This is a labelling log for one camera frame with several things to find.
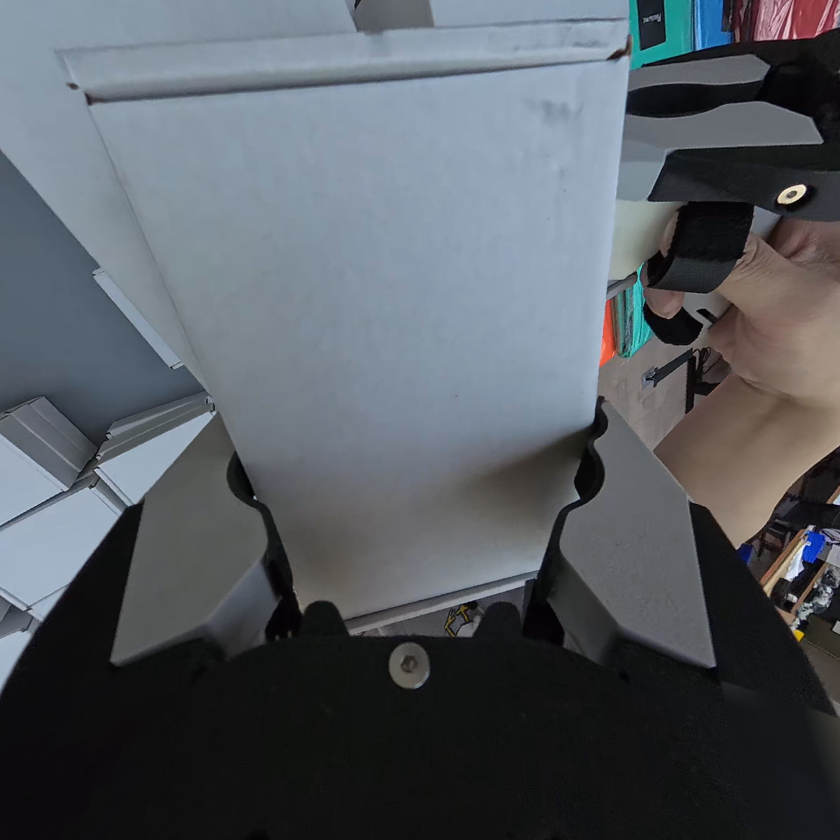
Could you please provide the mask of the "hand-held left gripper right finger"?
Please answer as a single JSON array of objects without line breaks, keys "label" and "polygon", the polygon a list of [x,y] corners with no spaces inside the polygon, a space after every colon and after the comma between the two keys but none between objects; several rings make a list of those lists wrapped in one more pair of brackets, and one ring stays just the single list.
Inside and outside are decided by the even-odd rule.
[{"label": "hand-held left gripper right finger", "polygon": [[690,499],[600,397],[532,588],[532,636],[606,665],[624,643],[714,669]]}]

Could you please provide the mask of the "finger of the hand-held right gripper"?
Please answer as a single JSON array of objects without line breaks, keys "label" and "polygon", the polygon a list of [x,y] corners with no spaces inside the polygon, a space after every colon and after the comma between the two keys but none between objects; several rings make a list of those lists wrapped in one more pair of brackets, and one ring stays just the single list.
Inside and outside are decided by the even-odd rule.
[{"label": "finger of the hand-held right gripper", "polygon": [[770,64],[753,55],[648,65],[631,71],[628,96],[667,86],[726,87],[761,82],[769,71]]},{"label": "finger of the hand-held right gripper", "polygon": [[730,103],[678,117],[628,112],[618,173],[618,198],[647,201],[671,152],[743,149],[823,142],[810,117],[770,103]]}]

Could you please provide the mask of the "white cardboard box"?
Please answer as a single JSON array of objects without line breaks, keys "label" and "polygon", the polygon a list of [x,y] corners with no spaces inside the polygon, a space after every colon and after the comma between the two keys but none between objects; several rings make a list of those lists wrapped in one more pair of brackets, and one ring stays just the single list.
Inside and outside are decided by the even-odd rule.
[{"label": "white cardboard box", "polygon": [[523,579],[595,409],[625,17],[62,50],[304,603]]}]

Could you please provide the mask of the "person's right forearm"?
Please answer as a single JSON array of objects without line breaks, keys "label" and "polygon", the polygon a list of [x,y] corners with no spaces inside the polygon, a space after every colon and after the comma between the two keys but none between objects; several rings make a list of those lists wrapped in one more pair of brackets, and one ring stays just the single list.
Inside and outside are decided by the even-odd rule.
[{"label": "person's right forearm", "polygon": [[759,532],[784,493],[839,443],[838,377],[784,394],[736,373],[654,454],[734,546]]}]

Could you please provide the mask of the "stack of wrapped coloured cloths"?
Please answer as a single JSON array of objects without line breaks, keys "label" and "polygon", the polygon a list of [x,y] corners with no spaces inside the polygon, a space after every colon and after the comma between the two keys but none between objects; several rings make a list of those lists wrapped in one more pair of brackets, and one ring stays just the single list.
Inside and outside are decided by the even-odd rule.
[{"label": "stack of wrapped coloured cloths", "polygon": [[[838,28],[838,1],[632,1],[631,68],[732,43],[809,39]],[[642,320],[641,266],[630,291],[605,305],[600,365],[628,359],[653,337]]]}]

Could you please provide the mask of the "pile of white boxes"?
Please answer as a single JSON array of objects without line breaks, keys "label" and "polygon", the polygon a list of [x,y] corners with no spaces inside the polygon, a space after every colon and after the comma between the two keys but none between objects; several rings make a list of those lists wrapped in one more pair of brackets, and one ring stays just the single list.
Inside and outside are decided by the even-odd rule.
[{"label": "pile of white boxes", "polygon": [[[161,273],[91,120],[88,100],[68,80],[60,52],[576,17],[628,18],[626,2],[430,2],[419,14],[407,2],[389,6],[395,9],[393,19],[365,29],[361,7],[353,12],[349,2],[2,2],[2,151],[206,389]],[[255,498],[264,504],[238,458]],[[292,597],[302,607],[331,602],[301,600],[269,512],[288,561]],[[536,572],[373,616],[342,617],[350,619],[353,629],[388,624],[412,613],[518,588]]]}]

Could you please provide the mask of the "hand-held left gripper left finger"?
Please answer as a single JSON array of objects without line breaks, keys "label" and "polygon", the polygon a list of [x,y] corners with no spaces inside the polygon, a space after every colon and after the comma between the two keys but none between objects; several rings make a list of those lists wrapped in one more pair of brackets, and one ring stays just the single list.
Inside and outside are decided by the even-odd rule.
[{"label": "hand-held left gripper left finger", "polygon": [[219,416],[145,494],[111,662],[200,641],[224,658],[265,640],[291,573]]}]

